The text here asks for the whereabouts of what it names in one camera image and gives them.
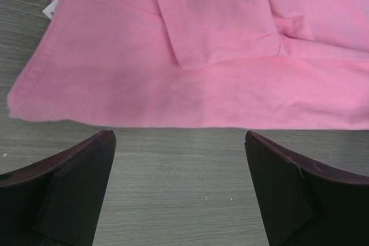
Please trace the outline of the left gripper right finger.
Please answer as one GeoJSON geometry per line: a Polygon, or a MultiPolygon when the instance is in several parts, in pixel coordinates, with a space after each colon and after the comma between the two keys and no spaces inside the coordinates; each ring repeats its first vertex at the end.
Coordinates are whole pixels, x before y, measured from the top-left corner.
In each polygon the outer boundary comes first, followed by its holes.
{"type": "Polygon", "coordinates": [[[269,245],[368,245],[368,177],[249,131],[248,167],[269,245]]]}

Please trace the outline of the pink t shirt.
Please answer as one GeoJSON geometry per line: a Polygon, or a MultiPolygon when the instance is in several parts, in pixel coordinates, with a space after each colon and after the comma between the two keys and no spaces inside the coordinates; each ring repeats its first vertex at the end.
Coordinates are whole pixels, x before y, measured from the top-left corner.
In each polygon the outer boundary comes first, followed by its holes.
{"type": "Polygon", "coordinates": [[[368,0],[52,0],[9,115],[368,129],[368,0]]]}

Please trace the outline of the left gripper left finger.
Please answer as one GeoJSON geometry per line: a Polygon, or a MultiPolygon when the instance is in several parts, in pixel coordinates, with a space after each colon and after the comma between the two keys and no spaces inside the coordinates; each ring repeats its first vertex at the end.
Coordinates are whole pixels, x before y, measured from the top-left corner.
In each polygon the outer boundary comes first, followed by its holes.
{"type": "Polygon", "coordinates": [[[1,245],[92,245],[116,136],[102,130],[1,175],[1,245]]]}

